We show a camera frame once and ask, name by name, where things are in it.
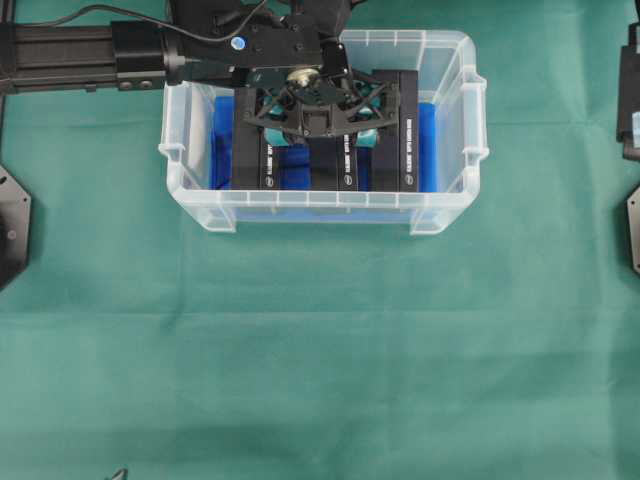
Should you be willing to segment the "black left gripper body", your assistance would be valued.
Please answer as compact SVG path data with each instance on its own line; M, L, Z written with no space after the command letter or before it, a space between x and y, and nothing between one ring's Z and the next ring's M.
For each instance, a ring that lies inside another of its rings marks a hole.
M282 33L300 34L294 66L254 67L236 92L240 119L286 140L316 140L387 129L398 123L400 87L380 73L352 68L340 36L360 1L286 1Z

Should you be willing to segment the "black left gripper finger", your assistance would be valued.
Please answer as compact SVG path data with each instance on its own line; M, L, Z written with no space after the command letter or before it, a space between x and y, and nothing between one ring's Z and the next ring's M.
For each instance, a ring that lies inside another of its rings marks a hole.
M263 136L265 141L272 147L287 148L295 144L295 140L291 139L290 136L277 129L264 128Z
M373 149L378 142L377 129L362 130L355 134L354 145L356 148Z

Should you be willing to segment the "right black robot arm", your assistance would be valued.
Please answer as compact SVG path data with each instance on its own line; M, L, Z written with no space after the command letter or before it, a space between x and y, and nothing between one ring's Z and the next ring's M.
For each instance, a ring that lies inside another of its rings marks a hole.
M621 48L618 81L616 140L623 157L639 161L639 23L628 27L628 42Z

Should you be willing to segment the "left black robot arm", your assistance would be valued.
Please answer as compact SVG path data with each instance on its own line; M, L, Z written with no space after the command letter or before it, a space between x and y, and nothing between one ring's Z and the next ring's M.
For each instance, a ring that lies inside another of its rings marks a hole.
M116 8L107 26L75 15L1 24L1 91L235 90L239 119L273 144L362 135L397 124L398 84L350 65L340 37L352 1L172 1L160 20Z

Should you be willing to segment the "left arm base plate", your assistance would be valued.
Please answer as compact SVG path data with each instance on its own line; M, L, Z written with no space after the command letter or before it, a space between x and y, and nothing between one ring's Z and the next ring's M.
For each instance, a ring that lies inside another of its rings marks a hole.
M1 185L1 289L27 267L31 196L4 167Z

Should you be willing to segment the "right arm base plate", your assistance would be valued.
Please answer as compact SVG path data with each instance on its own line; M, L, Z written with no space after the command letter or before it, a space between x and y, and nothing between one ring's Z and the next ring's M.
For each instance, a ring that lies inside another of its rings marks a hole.
M632 268L640 273L640 186L626 200Z

